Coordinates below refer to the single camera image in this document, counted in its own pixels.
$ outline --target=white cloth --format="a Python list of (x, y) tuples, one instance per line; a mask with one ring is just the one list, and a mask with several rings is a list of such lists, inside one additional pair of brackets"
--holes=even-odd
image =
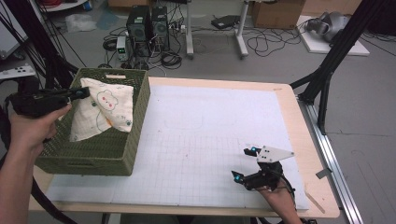
[(106, 84), (91, 78), (82, 78), (82, 87), (90, 89), (90, 97), (78, 102), (73, 117), (70, 141), (93, 137), (113, 127), (130, 132), (133, 122), (134, 87)]

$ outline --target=grid board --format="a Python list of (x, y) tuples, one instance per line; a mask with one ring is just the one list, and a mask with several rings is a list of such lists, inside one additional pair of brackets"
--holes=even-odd
[[(292, 151), (273, 92), (151, 86), (133, 174), (56, 175), (47, 194), (53, 201), (269, 208), (231, 173), (256, 173), (256, 159), (243, 149), (263, 145)], [(281, 163), (297, 208), (308, 209), (295, 159)]]

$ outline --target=plug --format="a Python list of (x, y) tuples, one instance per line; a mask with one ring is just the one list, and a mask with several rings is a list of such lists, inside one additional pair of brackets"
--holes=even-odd
[(181, 32), (182, 34), (186, 34), (186, 25), (181, 25), (181, 26), (180, 26), (180, 32)]

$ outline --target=human arm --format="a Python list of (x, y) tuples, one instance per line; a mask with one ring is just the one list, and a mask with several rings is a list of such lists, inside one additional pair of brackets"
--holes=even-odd
[(35, 160), (44, 148), (43, 141), (56, 134), (54, 121), (70, 108), (39, 119), (11, 116), (11, 144), (0, 170), (0, 223), (27, 223)]
[(277, 188), (273, 191), (269, 189), (257, 189), (257, 191), (282, 218), (285, 224), (302, 223), (295, 210), (293, 199), (282, 180), (279, 181)]

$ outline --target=human hand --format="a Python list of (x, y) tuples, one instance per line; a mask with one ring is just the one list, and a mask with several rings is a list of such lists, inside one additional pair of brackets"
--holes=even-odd
[(13, 114), (10, 118), (12, 148), (21, 153), (33, 153), (33, 159), (37, 158), (44, 148), (43, 141), (56, 134), (54, 121), (65, 115), (71, 107), (67, 105), (38, 119)]
[(257, 191), (285, 223), (302, 223), (295, 210), (294, 201), (283, 180), (279, 181), (275, 190), (271, 191), (268, 188), (260, 188)]

